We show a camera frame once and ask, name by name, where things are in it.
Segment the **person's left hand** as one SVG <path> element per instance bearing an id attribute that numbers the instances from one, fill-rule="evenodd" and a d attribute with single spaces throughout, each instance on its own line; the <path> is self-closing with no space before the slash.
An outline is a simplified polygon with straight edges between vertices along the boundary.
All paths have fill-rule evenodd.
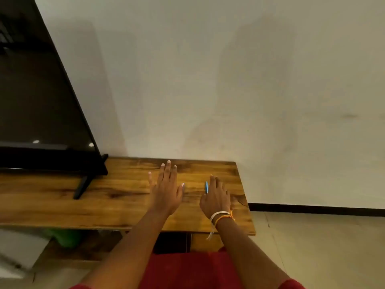
<path id="1" fill-rule="evenodd" d="M 166 183 L 166 163 L 162 163 L 158 176 L 156 187 L 150 189 L 150 210 L 156 212 L 164 218 L 168 218 L 178 209 L 181 203 L 176 202 L 177 187 L 177 166 L 171 163 L 171 176 L 169 184 Z"/>

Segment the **person's right hand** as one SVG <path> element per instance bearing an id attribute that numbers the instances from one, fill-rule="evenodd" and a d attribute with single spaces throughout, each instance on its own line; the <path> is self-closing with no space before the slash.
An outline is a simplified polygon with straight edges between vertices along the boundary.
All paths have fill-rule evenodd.
<path id="1" fill-rule="evenodd" d="M 223 183 L 223 194 L 215 193 L 215 177 L 210 175 L 209 178 L 209 192 L 208 192 L 208 209 L 201 209 L 205 216 L 210 220 L 212 214 L 219 211 L 228 211 L 231 210 L 231 199 L 230 194 L 225 188 Z"/>

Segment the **person's left forearm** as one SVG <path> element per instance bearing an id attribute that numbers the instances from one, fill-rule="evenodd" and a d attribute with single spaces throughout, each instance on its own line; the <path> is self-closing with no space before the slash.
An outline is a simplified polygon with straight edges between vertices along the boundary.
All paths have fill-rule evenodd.
<path id="1" fill-rule="evenodd" d="M 85 278 L 87 289 L 137 289 L 156 240 L 174 211 L 152 207 Z"/>

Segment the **person's right forearm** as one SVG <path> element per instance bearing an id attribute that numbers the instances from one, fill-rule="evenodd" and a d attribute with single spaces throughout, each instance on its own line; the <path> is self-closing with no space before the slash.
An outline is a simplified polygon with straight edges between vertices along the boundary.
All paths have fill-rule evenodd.
<path id="1" fill-rule="evenodd" d="M 216 229 L 245 289 L 278 289 L 290 280 L 232 218 L 219 220 Z"/>

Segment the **white wrist band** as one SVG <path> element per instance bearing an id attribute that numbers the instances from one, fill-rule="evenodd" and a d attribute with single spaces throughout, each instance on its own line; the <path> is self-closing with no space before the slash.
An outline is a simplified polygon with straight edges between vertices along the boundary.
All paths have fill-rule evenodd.
<path id="1" fill-rule="evenodd" d="M 216 213 L 211 215 L 211 217 L 210 217 L 211 230 L 210 230 L 210 233 L 207 236 L 206 240 L 210 240 L 213 237 L 214 232 L 216 230 L 216 225 L 219 222 L 219 220 L 221 220 L 222 218 L 232 218 L 233 219 L 233 212 L 232 211 L 230 211 L 230 212 L 219 211 L 219 212 L 216 212 Z"/>

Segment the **black television stand leg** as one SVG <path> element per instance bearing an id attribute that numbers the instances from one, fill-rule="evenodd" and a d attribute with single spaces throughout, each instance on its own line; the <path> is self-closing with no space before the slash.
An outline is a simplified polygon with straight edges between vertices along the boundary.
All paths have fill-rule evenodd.
<path id="1" fill-rule="evenodd" d="M 103 167 L 104 167 L 104 170 L 103 171 L 100 171 L 100 172 L 97 172 L 97 171 L 91 171 L 90 173 L 84 175 L 81 180 L 80 180 L 80 183 L 79 185 L 77 186 L 75 192 L 74 192 L 74 195 L 73 195 L 73 199 L 74 200 L 79 200 L 81 198 L 81 196 L 84 194 L 84 192 L 87 190 L 87 188 L 89 187 L 89 185 L 91 184 L 91 182 L 96 178 L 96 177 L 99 177 L 99 176 L 105 176 L 105 175 L 108 175 L 108 171 L 107 171 L 107 168 L 105 167 L 105 162 L 106 160 L 109 158 L 109 155 L 108 154 L 103 154 L 101 156 L 101 159 L 102 159 L 102 163 L 103 163 Z"/>

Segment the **person's red garment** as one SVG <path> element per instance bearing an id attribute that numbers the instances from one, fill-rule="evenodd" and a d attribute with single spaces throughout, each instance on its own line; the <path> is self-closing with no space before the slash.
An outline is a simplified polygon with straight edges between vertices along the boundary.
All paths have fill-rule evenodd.
<path id="1" fill-rule="evenodd" d="M 218 252 L 151 254 L 108 259 L 69 289 L 246 289 L 229 254 Z"/>

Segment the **black baseboard strip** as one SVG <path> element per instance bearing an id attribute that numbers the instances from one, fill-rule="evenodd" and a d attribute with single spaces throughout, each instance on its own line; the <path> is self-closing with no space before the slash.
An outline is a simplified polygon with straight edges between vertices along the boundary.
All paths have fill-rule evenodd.
<path id="1" fill-rule="evenodd" d="M 293 214 L 324 214 L 324 215 L 349 215 L 360 217 L 385 218 L 385 209 L 326 207 L 314 205 L 287 205 L 287 204 L 261 204 L 249 203 L 252 212 L 275 212 Z"/>

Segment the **green plastic object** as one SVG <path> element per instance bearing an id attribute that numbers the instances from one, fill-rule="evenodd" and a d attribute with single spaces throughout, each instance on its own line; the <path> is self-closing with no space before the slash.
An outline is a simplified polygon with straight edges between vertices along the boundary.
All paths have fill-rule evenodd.
<path id="1" fill-rule="evenodd" d="M 60 228 L 45 228 L 43 233 L 49 237 L 54 238 L 57 243 L 63 248 L 75 248 L 83 239 L 83 231 Z"/>

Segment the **black flat screen television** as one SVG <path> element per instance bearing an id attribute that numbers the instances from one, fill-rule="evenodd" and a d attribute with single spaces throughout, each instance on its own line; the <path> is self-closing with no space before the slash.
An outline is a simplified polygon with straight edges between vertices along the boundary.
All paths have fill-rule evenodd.
<path id="1" fill-rule="evenodd" d="M 0 0 L 0 169 L 108 174 L 35 0 Z"/>

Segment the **white plastic object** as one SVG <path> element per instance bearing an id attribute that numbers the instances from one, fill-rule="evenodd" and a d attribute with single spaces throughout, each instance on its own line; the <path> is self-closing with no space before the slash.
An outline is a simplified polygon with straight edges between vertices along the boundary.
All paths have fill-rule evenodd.
<path id="1" fill-rule="evenodd" d="M 0 227 L 0 279 L 28 276 L 49 241 L 40 230 Z"/>

